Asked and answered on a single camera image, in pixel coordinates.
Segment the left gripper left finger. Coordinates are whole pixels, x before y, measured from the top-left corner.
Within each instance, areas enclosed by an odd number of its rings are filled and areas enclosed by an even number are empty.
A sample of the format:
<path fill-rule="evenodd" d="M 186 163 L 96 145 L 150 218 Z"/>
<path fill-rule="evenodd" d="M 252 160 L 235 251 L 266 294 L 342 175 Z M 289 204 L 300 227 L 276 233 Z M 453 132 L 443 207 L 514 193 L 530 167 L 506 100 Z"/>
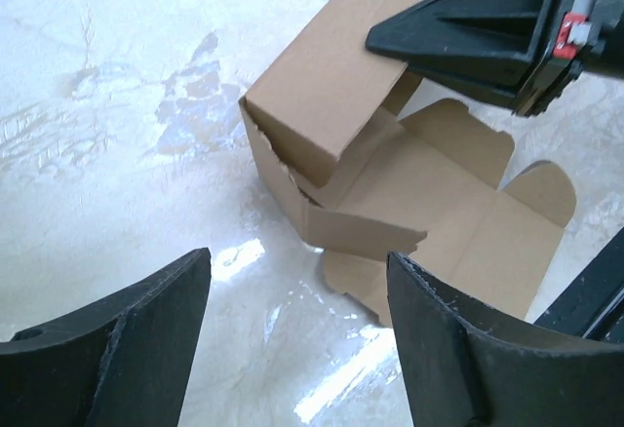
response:
<path fill-rule="evenodd" d="M 176 426 L 211 285 L 189 252 L 1 345 L 4 426 Z"/>

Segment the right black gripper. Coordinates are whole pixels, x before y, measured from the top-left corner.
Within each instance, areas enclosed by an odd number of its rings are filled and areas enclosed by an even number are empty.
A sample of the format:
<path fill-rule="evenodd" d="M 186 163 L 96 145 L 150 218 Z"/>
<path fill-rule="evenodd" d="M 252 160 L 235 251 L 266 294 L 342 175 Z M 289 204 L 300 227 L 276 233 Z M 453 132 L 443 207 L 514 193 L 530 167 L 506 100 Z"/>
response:
<path fill-rule="evenodd" d="M 365 45 L 471 99 L 532 117 L 583 72 L 623 78 L 623 0 L 424 0 L 374 25 Z"/>

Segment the brown cardboard box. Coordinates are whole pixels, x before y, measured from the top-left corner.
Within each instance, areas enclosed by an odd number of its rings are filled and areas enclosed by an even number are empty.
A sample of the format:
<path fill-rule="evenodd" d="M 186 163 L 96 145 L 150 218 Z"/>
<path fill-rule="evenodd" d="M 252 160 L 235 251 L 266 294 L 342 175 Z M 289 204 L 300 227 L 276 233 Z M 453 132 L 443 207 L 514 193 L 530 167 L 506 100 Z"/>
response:
<path fill-rule="evenodd" d="M 522 318 L 576 207 L 555 163 L 522 160 L 500 112 L 370 54 L 369 29 L 421 0 L 330 0 L 241 98 L 261 179 L 324 275 L 391 322 L 385 260 Z"/>

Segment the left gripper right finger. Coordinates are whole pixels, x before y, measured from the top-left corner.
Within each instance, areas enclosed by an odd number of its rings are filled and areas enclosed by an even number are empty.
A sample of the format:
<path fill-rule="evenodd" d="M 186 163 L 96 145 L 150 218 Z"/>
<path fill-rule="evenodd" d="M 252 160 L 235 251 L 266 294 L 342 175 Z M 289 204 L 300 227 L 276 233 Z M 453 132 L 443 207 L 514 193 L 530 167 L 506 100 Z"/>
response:
<path fill-rule="evenodd" d="M 387 256 L 416 426 L 620 426 L 623 347 L 526 323 Z"/>

